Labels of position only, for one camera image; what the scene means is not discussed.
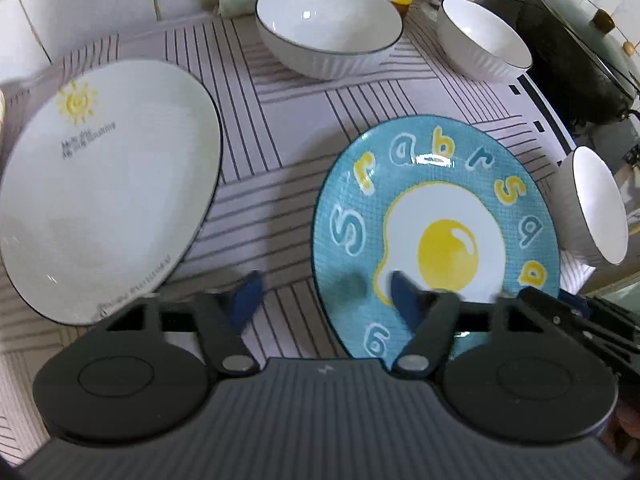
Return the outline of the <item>small white ribbed bowl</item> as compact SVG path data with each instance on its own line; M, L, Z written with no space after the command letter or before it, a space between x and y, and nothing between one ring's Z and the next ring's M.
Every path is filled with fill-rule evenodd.
M561 162L551 185L551 212L560 246L598 268L618 266L628 250L622 196L608 165L578 146Z

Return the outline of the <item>blue fried egg plate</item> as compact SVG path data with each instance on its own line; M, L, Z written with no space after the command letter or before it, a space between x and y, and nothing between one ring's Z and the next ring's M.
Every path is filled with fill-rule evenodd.
M560 289L558 241L532 176L488 133L442 116L382 122L344 148L314 208L311 255L322 308L354 358L392 362L411 339L392 301L395 272L475 302Z

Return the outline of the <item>white sun print plate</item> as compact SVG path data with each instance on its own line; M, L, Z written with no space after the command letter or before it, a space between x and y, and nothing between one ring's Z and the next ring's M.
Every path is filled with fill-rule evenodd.
M119 61L27 123L1 179L1 255L35 312L87 326L166 280L215 195L222 127L180 67Z

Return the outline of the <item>medium white ribbed bowl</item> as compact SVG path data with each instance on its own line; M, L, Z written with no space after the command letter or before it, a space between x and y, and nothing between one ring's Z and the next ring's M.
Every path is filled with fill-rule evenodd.
M442 0L436 34L449 64L465 77L511 82L533 65L529 48L502 18L468 0Z

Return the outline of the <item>large white ribbed bowl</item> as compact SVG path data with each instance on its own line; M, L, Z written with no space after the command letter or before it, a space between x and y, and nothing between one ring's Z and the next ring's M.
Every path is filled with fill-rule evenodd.
M404 31L387 0L256 0L255 18L281 64L318 80L374 72Z

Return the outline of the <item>pink rabbit carrot plate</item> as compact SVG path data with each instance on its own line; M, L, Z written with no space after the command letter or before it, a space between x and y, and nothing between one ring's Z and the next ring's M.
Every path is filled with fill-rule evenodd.
M6 99L4 98L3 91L0 90L0 129L1 130L2 130L5 117L6 117Z

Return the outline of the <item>black pot with glass lid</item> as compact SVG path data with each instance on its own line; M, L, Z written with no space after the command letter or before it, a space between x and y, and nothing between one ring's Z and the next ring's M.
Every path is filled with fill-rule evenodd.
M639 116L639 70L612 37L605 10L572 0L486 0L515 25L533 57L529 77L567 129Z

